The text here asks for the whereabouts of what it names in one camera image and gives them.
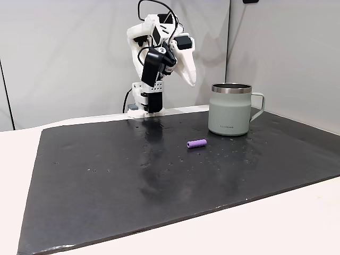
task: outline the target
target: table surface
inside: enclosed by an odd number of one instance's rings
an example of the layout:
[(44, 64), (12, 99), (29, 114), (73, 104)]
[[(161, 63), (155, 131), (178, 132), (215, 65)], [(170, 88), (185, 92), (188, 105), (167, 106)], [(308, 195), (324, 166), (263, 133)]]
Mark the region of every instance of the table surface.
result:
[[(207, 111), (169, 109), (167, 115)], [(1, 254), (16, 254), (41, 131), (127, 119), (126, 114), (76, 118), (0, 133)], [(340, 178), (151, 231), (65, 252), (77, 254), (338, 254)]]

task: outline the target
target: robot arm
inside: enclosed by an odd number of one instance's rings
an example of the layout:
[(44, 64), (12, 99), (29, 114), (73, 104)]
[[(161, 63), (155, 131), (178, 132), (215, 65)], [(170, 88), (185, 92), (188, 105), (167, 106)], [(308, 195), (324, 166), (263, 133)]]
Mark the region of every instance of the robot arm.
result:
[[(139, 15), (139, 6), (143, 1), (162, 4), (169, 12), (149, 14), (143, 20)], [(184, 33), (178, 17), (162, 2), (140, 0), (138, 16), (144, 23), (127, 30), (133, 64), (141, 79), (141, 82), (133, 84), (132, 90), (138, 109), (157, 113), (163, 107), (164, 76), (171, 75), (175, 70), (189, 85), (195, 85), (196, 67), (192, 56), (195, 41), (188, 33)]]

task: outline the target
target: gray mug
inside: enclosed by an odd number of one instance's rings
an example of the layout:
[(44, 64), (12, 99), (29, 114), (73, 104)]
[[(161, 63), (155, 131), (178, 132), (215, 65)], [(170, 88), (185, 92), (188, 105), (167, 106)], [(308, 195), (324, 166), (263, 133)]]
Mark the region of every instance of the gray mug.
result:
[[(211, 86), (209, 130), (220, 135), (243, 135), (249, 123), (265, 110), (265, 96), (251, 91), (251, 86), (238, 83), (218, 83)], [(250, 117), (251, 96), (262, 97), (261, 110)]]

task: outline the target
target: purple foam block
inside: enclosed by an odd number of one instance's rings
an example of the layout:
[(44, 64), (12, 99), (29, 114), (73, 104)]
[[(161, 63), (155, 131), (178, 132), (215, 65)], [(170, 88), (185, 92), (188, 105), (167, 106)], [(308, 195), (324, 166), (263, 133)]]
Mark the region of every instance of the purple foam block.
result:
[(190, 142), (187, 142), (186, 145), (189, 149), (196, 148), (196, 147), (202, 147), (202, 146), (207, 145), (207, 140), (202, 139), (202, 140), (197, 140), (197, 141), (190, 141)]

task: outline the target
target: gray wall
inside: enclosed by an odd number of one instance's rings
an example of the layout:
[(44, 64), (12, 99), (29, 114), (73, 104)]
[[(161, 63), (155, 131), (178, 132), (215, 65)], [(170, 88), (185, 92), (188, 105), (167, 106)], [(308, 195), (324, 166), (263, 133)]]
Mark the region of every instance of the gray wall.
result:
[[(210, 85), (225, 78), (229, 1), (164, 2), (195, 38), (198, 75), (195, 88), (175, 73), (166, 78), (164, 106), (207, 104)], [(17, 128), (121, 112), (139, 81), (126, 39), (140, 23), (137, 3), (0, 0), (0, 55)], [(160, 12), (167, 11), (142, 4), (142, 16)]]
[(244, 8), (231, 0), (226, 80), (264, 93), (267, 111), (340, 134), (340, 1)]
[(9, 130), (13, 130), (13, 126), (11, 122), (9, 105), (7, 103), (2, 72), (0, 69), (0, 131)]

